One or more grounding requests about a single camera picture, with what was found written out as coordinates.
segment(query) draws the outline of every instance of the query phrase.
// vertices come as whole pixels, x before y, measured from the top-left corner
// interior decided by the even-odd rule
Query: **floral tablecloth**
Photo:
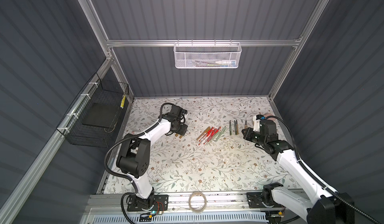
[[[273,113],[267,97],[136,99],[125,134],[138,133],[151,125],[164,102],[188,111],[188,130],[181,139],[163,135],[152,144],[147,173],[156,192],[255,190],[272,182],[300,188],[271,156],[242,138],[245,120],[253,126],[254,115]],[[228,123],[234,119],[238,121],[239,135],[229,135]],[[227,130],[217,142],[199,145],[196,138],[208,126],[226,126]],[[277,126],[279,138],[285,140]],[[116,164],[112,169],[120,172]],[[133,187],[126,179],[108,177],[105,194],[129,191]]]

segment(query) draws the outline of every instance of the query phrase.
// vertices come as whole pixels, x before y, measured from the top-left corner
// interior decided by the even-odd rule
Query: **black wire basket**
[[[88,94],[81,94],[82,101],[75,112],[70,115],[70,121],[66,127],[57,127],[66,140],[73,145],[110,147],[117,139],[120,126],[124,119],[128,101],[128,84],[106,79],[99,79],[94,83]],[[94,112],[93,106],[112,107],[114,117],[107,126],[85,125],[84,121],[90,112]]]

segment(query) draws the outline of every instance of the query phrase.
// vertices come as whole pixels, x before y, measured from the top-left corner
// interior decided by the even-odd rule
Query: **gray corrugated wall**
[[[309,166],[382,222],[383,39],[384,0],[331,0],[275,99]]]
[[[109,39],[296,39],[318,0],[92,0]]]
[[[235,69],[178,69],[172,48],[114,48],[135,96],[268,94],[291,47],[244,47]]]
[[[0,206],[104,59],[77,0],[0,0]],[[77,220],[102,159],[102,150],[64,143],[15,223]]]
[[[92,0],[118,40],[296,39],[317,1]],[[179,70],[171,48],[115,48],[135,96],[268,94],[290,50],[243,47],[237,69]]]

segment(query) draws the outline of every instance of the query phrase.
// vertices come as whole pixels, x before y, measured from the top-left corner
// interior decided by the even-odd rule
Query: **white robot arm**
[[[172,107],[169,112],[162,114],[162,108],[165,105],[171,105]],[[187,110],[172,103],[166,102],[162,104],[159,119],[154,124],[142,133],[125,135],[106,154],[104,159],[105,170],[111,175],[126,178],[132,183],[135,188],[138,208],[149,209],[154,203],[154,189],[149,182],[147,174],[151,144],[169,132],[185,135],[188,127],[184,124],[187,113]],[[116,166],[124,174],[113,172],[107,165],[111,150],[119,144],[121,144],[121,147],[116,159]]]
[[[353,224],[352,198],[347,193],[338,193],[324,182],[301,160],[296,147],[279,140],[276,124],[268,120],[270,117],[279,119],[276,116],[257,115],[254,119],[258,127],[243,129],[243,138],[261,146],[271,155],[300,184],[310,200],[289,191],[280,183],[271,183],[264,185],[259,201],[266,207],[283,205],[309,224]]]

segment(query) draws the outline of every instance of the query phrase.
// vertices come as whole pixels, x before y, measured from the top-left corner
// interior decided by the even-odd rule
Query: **yellow label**
[[[124,103],[125,103],[125,94],[122,96],[122,100],[121,100],[121,104],[120,104],[120,107],[123,108],[124,107]]]

